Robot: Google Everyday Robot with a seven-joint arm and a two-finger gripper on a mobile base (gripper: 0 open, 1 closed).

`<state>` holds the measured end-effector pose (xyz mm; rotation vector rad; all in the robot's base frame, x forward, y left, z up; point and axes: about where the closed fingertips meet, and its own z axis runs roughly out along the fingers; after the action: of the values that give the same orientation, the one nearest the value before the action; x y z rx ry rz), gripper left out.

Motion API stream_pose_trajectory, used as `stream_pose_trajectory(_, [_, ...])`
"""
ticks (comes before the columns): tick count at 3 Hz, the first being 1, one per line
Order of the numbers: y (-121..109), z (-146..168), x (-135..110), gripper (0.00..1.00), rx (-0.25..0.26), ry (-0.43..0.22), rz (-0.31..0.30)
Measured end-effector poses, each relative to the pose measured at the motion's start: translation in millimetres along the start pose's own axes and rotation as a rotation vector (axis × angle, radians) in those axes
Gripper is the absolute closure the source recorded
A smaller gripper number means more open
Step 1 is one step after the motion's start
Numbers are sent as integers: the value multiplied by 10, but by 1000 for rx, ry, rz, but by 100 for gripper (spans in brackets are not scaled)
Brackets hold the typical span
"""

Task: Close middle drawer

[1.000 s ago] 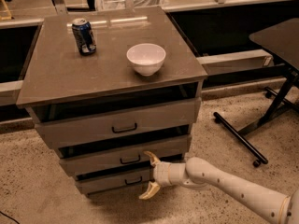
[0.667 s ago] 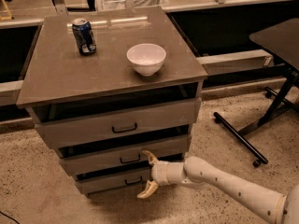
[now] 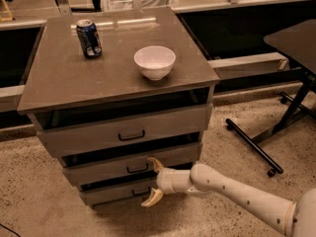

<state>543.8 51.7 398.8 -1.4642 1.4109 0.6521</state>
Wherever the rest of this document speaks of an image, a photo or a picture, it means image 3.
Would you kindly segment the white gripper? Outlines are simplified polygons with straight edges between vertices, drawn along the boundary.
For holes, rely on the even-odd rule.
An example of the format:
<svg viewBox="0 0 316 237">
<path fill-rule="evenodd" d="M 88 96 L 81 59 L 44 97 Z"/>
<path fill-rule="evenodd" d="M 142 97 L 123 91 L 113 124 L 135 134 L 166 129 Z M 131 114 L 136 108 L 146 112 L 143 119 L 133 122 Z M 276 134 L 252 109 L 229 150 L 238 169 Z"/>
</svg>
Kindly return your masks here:
<svg viewBox="0 0 316 237">
<path fill-rule="evenodd" d="M 186 193 L 192 185 L 189 170 L 164 168 L 164 165 L 154 157 L 148 157 L 147 160 L 153 164 L 154 172 L 158 173 L 158 189 L 151 189 L 149 198 L 141 204 L 143 207 L 155 205 L 164 194 Z"/>
</svg>

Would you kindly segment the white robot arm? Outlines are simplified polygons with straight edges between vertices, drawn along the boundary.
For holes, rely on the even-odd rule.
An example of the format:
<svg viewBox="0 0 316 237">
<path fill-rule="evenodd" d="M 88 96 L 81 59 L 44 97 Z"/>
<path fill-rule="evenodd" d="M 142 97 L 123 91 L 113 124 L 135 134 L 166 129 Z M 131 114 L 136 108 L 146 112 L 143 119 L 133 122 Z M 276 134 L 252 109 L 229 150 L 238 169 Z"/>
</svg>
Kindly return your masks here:
<svg viewBox="0 0 316 237">
<path fill-rule="evenodd" d="M 148 160 L 157 173 L 157 188 L 151 189 L 149 198 L 141 204 L 144 207 L 156 204 L 163 195 L 183 193 L 207 198 L 217 192 L 284 237 L 316 237 L 316 189 L 291 201 L 230 179 L 202 163 L 195 163 L 190 170 L 176 170 L 154 157 Z"/>
</svg>

